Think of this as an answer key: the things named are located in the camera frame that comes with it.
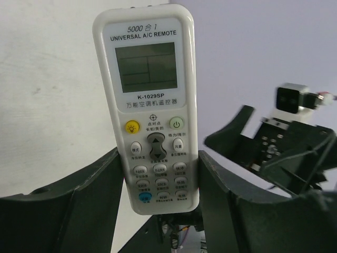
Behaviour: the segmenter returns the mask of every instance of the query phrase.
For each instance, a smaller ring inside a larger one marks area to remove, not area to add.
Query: blue button
[[[143,192],[143,193],[139,194],[139,200],[142,201],[142,202],[150,201],[151,198],[152,198],[151,193]]]

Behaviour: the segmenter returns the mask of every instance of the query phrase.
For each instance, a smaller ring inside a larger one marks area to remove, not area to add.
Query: white remote control
[[[93,35],[132,209],[199,204],[194,23],[177,4],[101,13]]]

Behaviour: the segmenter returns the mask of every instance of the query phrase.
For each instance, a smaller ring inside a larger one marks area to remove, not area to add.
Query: green button
[[[181,129],[184,127],[184,121],[181,117],[173,117],[170,120],[170,127],[172,129]]]

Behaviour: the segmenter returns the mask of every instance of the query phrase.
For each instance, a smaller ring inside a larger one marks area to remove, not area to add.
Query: crosshair symbol
[[[152,114],[152,115],[150,116],[150,120],[155,121],[156,119],[157,119],[157,116],[156,116],[156,115]]]

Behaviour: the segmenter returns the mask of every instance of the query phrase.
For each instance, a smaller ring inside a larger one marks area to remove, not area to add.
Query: yellow button
[[[140,128],[141,126],[135,120],[130,120],[127,122],[127,124],[125,124],[125,130],[131,134],[138,133]]]

